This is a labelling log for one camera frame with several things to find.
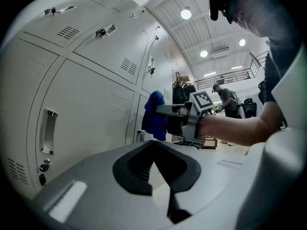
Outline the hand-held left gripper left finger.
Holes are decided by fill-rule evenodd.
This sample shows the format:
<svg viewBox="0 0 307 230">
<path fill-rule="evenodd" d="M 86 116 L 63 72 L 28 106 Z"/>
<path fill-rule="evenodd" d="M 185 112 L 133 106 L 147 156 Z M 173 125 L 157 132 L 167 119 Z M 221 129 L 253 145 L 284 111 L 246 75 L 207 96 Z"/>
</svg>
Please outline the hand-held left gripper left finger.
<svg viewBox="0 0 307 230">
<path fill-rule="evenodd" d="M 47 183 L 33 202 L 59 227 L 169 227 L 152 196 L 126 191 L 113 175 L 114 162 L 139 146 L 86 157 Z"/>
</svg>

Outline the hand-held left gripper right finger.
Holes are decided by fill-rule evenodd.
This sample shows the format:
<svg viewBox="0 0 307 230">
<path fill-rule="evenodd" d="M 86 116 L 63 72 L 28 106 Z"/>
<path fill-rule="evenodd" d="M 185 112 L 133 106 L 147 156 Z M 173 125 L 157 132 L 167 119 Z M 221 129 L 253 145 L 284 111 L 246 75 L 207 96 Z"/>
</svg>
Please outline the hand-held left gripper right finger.
<svg viewBox="0 0 307 230">
<path fill-rule="evenodd" d="M 263 144 L 250 147 L 247 156 L 197 150 L 165 142 L 165 145 L 193 159 L 201 166 L 195 184 L 176 193 L 180 209 L 190 216 L 179 223 L 165 217 L 164 230 L 240 230 L 243 206 L 260 166 Z"/>
</svg>

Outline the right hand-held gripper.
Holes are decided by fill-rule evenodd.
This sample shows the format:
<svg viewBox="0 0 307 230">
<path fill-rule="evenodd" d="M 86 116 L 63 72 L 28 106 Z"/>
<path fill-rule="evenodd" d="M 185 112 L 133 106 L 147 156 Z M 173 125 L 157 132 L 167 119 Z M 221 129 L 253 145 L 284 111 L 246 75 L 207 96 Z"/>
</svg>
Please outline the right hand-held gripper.
<svg viewBox="0 0 307 230">
<path fill-rule="evenodd" d="M 175 105 L 158 105 L 155 112 L 167 116 L 166 130 L 184 139 L 201 139 L 200 121 L 214 107 L 206 91 L 193 92 L 189 100 Z"/>
</svg>

